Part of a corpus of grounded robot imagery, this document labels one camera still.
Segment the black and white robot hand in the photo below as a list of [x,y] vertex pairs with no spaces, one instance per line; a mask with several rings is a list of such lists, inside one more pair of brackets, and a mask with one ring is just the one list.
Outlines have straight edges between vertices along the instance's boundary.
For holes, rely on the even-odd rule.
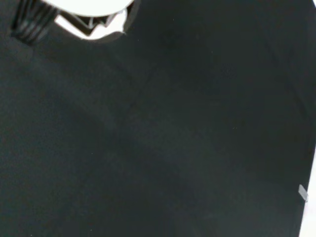
[[126,33],[140,3],[139,0],[21,0],[10,34],[32,46],[56,24],[80,40],[114,40]]

